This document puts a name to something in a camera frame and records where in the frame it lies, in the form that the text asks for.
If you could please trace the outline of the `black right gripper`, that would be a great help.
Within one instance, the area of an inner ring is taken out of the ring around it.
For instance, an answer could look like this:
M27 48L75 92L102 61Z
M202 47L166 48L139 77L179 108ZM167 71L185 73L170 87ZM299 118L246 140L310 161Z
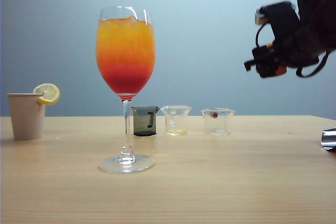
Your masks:
M292 36L300 25L299 18L293 5L288 2L279 2L262 6L256 11L255 23L264 27L271 26L273 42L261 46L258 42L259 31L256 34L256 47L252 50L254 59L244 62L245 70L256 70L262 78L275 77L286 73L284 42Z

